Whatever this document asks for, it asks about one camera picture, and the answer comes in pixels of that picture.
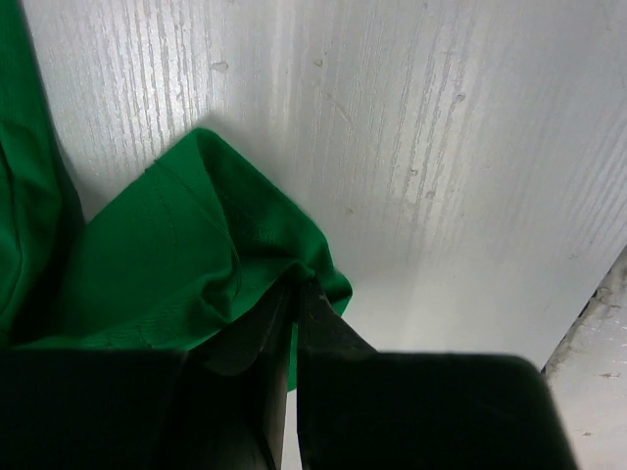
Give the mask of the green t-shirt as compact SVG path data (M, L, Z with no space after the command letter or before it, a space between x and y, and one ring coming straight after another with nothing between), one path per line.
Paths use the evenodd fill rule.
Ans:
M1 345L192 350L277 282L351 296L317 226L214 132L84 221L17 1L1 5Z

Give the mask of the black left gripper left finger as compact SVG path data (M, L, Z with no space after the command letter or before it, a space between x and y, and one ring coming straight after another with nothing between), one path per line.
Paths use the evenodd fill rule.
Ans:
M291 301L272 287L190 352L3 352L2 467L279 468Z

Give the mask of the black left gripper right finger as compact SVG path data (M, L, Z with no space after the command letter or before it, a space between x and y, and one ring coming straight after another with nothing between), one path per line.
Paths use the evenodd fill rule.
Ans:
M542 374L485 353L380 352L320 285L298 303L297 430L306 469L573 469Z

